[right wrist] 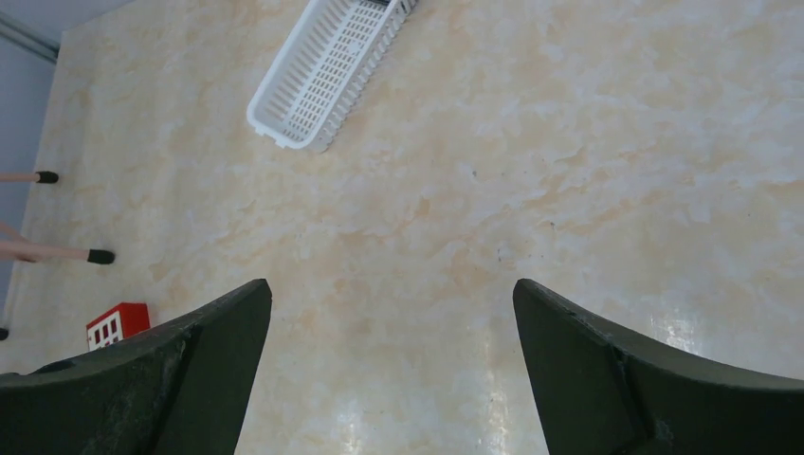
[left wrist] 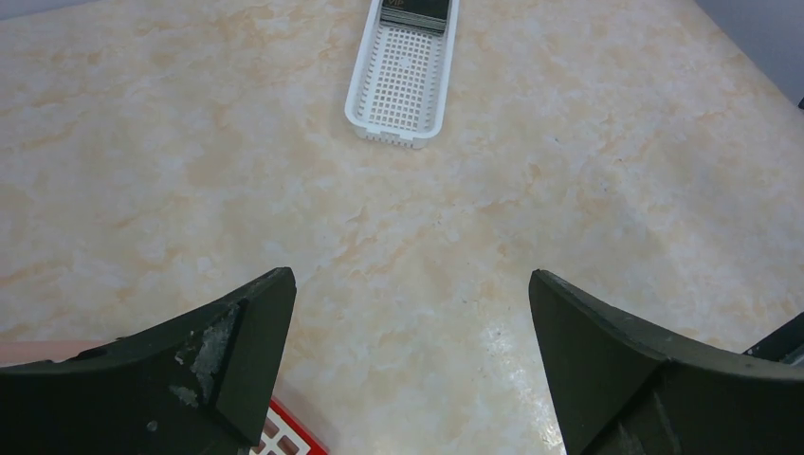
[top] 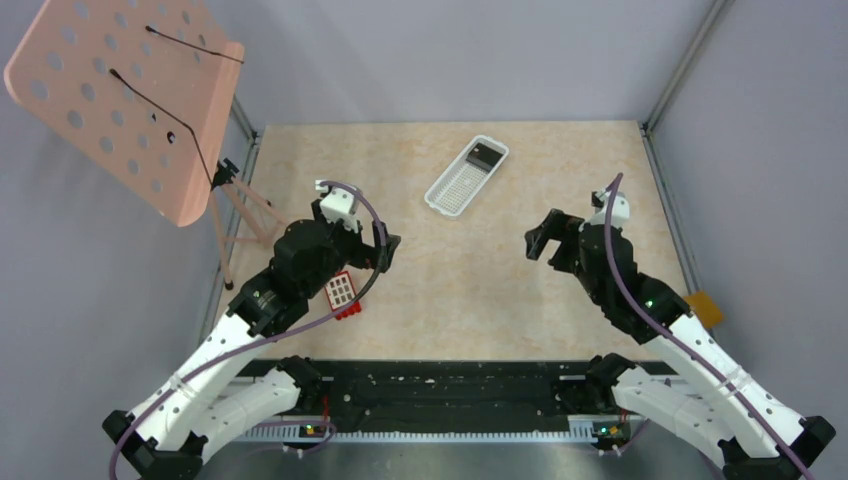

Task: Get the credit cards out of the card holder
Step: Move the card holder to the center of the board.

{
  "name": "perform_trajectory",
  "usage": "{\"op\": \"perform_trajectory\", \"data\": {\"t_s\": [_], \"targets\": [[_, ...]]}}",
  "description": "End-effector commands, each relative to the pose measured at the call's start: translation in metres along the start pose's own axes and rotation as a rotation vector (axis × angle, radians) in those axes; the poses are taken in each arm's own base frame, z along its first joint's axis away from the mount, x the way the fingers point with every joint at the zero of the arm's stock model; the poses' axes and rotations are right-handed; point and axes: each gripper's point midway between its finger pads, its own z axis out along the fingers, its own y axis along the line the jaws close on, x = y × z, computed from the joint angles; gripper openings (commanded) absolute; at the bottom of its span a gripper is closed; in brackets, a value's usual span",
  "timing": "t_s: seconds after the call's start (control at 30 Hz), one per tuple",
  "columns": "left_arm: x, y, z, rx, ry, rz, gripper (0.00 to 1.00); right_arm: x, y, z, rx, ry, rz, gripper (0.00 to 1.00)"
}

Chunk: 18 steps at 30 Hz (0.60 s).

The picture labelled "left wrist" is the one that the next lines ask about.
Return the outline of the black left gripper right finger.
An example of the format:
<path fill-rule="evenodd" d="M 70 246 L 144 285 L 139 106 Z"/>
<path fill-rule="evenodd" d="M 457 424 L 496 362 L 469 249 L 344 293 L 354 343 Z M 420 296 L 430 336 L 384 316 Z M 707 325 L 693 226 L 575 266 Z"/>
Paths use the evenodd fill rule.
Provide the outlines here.
<path fill-rule="evenodd" d="M 547 270 L 531 275 L 529 301 L 568 453 L 802 452 L 802 317 L 733 353 Z"/>

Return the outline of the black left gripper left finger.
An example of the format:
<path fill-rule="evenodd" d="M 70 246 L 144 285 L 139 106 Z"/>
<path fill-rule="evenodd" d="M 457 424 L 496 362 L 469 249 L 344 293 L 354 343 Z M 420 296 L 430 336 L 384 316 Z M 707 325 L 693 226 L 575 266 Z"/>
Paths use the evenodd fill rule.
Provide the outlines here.
<path fill-rule="evenodd" d="M 61 362 L 1 371 L 5 454 L 247 454 L 292 318 L 278 267 L 210 303 Z"/>

